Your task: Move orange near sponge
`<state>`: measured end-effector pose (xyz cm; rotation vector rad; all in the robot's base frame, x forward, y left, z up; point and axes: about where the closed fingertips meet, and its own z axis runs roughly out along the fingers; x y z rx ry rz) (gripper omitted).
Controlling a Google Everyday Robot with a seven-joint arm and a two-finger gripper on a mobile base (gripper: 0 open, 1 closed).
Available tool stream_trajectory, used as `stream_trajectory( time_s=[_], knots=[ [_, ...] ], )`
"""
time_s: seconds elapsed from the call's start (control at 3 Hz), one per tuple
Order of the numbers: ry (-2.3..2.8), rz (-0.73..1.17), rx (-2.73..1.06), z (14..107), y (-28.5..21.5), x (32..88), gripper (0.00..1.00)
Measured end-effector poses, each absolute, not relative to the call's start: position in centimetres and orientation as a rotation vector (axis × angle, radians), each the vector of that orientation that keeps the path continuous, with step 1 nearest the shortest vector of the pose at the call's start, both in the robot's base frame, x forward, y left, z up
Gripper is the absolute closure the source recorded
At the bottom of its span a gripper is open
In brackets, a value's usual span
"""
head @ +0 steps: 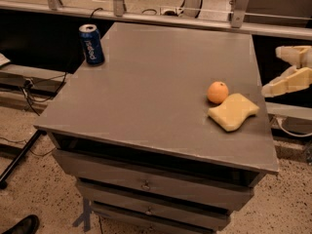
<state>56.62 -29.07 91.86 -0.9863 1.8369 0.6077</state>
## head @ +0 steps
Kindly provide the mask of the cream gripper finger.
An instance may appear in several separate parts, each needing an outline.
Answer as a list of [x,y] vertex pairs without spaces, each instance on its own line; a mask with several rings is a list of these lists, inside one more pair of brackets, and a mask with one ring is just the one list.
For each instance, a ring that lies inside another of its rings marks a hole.
[[261,93],[265,98],[273,98],[308,89],[311,84],[312,68],[297,68],[294,65],[264,85]]
[[312,46],[280,46],[276,57],[296,67],[312,67]]

